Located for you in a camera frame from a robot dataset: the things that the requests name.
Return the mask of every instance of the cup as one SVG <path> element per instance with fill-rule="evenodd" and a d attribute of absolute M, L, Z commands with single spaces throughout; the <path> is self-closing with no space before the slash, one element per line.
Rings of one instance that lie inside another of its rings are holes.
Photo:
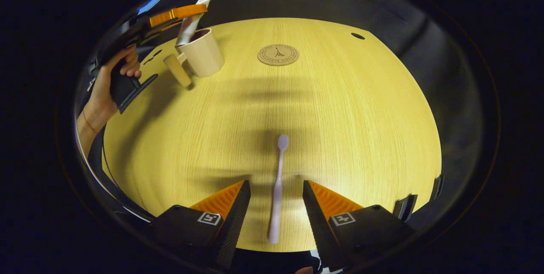
<path fill-rule="evenodd" d="M 225 64 L 211 28 L 196 31 L 188 44 L 177 46 L 176 50 L 178 61 L 186 57 L 188 70 L 199 78 L 211 76 Z"/>

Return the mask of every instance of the wooden table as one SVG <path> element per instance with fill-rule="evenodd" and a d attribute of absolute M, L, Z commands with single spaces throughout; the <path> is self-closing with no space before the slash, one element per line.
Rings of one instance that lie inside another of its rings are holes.
<path fill-rule="evenodd" d="M 136 203 L 158 216 L 173 204 L 191 206 L 249 179 L 251 201 L 237 247 L 257 251 L 315 249 L 304 179 L 391 212 L 410 193 L 418 195 L 415 210 L 427 203 L 441 170 L 435 121 L 416 81 L 375 36 L 298 18 L 244 20 L 212 30 L 225 59 L 221 71 L 193 78 L 195 88 L 185 90 L 163 63 L 176 52 L 176 40 L 164 43 L 142 63 L 142 81 L 159 77 L 107 124 L 111 173 Z M 270 44 L 293 46 L 298 61 L 261 63 L 257 53 Z M 280 242 L 270 245 L 282 133 L 289 147 Z"/>

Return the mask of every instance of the toothbrush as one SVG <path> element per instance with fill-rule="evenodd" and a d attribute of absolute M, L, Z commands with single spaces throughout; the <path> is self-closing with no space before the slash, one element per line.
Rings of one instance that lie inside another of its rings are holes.
<path fill-rule="evenodd" d="M 289 137 L 281 135 L 278 139 L 278 149 L 280 149 L 280 163 L 278 164 L 278 178 L 274 185 L 274 200 L 272 201 L 272 218 L 270 218 L 270 232 L 268 233 L 268 242 L 278 244 L 280 240 L 280 211 L 281 211 L 281 171 L 283 166 L 283 153 L 289 144 Z"/>

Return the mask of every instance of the woman's hand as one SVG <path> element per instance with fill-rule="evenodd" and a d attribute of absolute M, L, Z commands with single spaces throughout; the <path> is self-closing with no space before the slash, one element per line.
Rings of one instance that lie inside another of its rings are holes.
<path fill-rule="evenodd" d="M 122 59 L 125 59 L 126 63 L 120 70 L 122 75 L 135 76 L 136 78 L 140 78 L 142 75 L 138 55 L 134 51 L 135 48 L 136 45 L 132 45 L 117 52 L 99 70 L 89 101 L 85 104 L 83 112 L 76 121 L 79 140 L 85 155 L 89 154 L 97 133 L 117 113 L 117 104 L 115 104 L 109 92 L 113 67 Z"/>

